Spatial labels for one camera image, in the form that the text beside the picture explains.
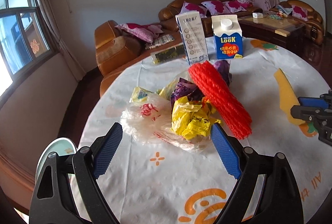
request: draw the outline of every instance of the purple plastic bag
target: purple plastic bag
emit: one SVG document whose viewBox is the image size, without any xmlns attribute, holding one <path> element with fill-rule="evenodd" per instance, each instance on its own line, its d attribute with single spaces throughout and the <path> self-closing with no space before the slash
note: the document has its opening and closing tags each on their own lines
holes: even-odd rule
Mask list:
<svg viewBox="0 0 332 224">
<path fill-rule="evenodd" d="M 232 81 L 232 74 L 229 72 L 230 64 L 226 60 L 219 60 L 216 61 L 213 66 L 215 69 L 220 73 L 224 81 L 227 83 L 227 86 L 229 87 L 231 81 Z"/>
<path fill-rule="evenodd" d="M 216 61 L 213 66 L 215 69 L 220 73 L 224 81 L 227 83 L 227 86 L 229 86 L 231 80 L 232 80 L 232 74 L 229 72 L 229 63 L 226 60 L 219 60 Z M 175 101 L 177 101 L 179 98 L 187 96 L 189 101 L 201 101 L 204 97 L 204 94 L 201 92 L 201 90 L 195 85 L 194 83 L 187 81 L 183 78 L 179 78 L 179 82 L 176 85 L 174 91 L 171 94 L 171 105 L 172 110 L 174 107 Z"/>
</svg>

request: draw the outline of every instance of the milk carton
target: milk carton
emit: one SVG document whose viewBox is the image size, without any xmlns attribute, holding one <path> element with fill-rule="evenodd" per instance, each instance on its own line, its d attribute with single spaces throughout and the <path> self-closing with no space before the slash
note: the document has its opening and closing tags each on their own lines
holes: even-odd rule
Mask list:
<svg viewBox="0 0 332 224">
<path fill-rule="evenodd" d="M 209 59 L 205 36 L 198 11 L 175 16 L 190 65 Z"/>
<path fill-rule="evenodd" d="M 212 16 L 218 59 L 242 58 L 242 30 L 236 15 Z"/>
</svg>

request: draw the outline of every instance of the brown leather sofa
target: brown leather sofa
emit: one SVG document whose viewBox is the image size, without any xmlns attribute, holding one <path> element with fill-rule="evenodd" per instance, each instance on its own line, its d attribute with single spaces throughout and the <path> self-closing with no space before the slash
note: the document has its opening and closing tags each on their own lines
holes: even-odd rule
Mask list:
<svg viewBox="0 0 332 224">
<path fill-rule="evenodd" d="M 309 4 L 300 0 L 287 0 L 279 3 L 282 7 L 292 8 L 292 5 L 296 5 L 308 10 L 308 21 L 292 17 L 298 21 L 305 23 L 305 36 L 315 42 L 317 45 L 321 45 L 324 40 L 324 25 L 322 16 L 311 7 Z M 279 10 L 274 7 L 270 11 L 278 12 Z"/>
<path fill-rule="evenodd" d="M 178 31 L 179 27 L 175 21 L 175 15 L 179 14 L 183 5 L 183 2 L 186 1 L 187 3 L 197 4 L 200 5 L 200 3 L 205 1 L 213 1 L 213 0 L 174 0 L 170 4 L 167 5 L 167 7 L 160 10 L 158 17 L 160 20 L 160 24 L 170 30 L 170 31 Z M 232 1 L 232 0 L 218 0 L 221 2 L 226 1 Z M 238 17 L 244 17 L 252 15 L 253 12 L 263 12 L 262 9 L 258 7 L 248 7 L 246 8 L 246 11 L 240 11 L 235 13 Z M 210 37 L 213 35 L 212 32 L 212 20 L 211 17 L 203 18 L 202 19 L 203 24 L 203 30 L 205 37 Z"/>
<path fill-rule="evenodd" d="M 100 84 L 100 96 L 127 67 L 148 57 L 151 52 L 182 42 L 179 32 L 162 29 L 164 34 L 171 34 L 174 41 L 152 50 L 145 50 L 143 42 L 123 33 L 115 27 L 116 25 L 115 21 L 109 20 L 95 30 L 96 60 L 98 68 L 104 76 Z"/>
</svg>

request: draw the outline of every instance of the window sill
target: window sill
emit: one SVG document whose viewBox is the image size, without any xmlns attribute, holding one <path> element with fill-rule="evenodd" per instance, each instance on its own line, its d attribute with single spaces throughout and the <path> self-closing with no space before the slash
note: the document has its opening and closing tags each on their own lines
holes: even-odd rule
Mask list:
<svg viewBox="0 0 332 224">
<path fill-rule="evenodd" d="M 20 76 L 17 80 L 13 81 L 13 83 L 4 91 L 2 95 L 0 95 L 0 110 L 3 105 L 7 102 L 7 100 L 11 97 L 11 95 L 15 92 L 15 90 L 34 72 L 36 69 L 41 67 L 46 61 L 51 59 L 54 55 L 58 54 L 58 51 L 53 51 L 50 54 L 44 56 L 37 63 L 32 65 L 29 69 L 27 69 L 22 76 Z"/>
</svg>

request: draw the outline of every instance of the window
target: window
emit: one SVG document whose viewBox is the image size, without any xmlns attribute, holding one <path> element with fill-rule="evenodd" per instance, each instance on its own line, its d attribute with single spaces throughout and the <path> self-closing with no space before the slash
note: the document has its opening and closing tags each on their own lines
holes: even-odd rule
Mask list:
<svg viewBox="0 0 332 224">
<path fill-rule="evenodd" d="M 40 23 L 36 0 L 0 0 L 0 95 L 52 51 Z"/>
</svg>

